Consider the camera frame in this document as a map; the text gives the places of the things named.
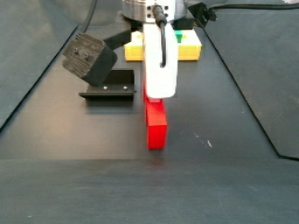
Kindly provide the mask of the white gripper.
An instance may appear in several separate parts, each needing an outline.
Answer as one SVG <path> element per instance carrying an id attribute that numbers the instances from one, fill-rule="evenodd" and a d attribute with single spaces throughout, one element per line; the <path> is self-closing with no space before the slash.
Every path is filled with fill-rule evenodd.
<path id="1" fill-rule="evenodd" d="M 175 95 L 178 76 L 178 42 L 174 28 L 165 28 L 166 66 L 162 66 L 162 32 L 156 24 L 144 24 L 144 84 L 150 98 L 163 99 Z"/>

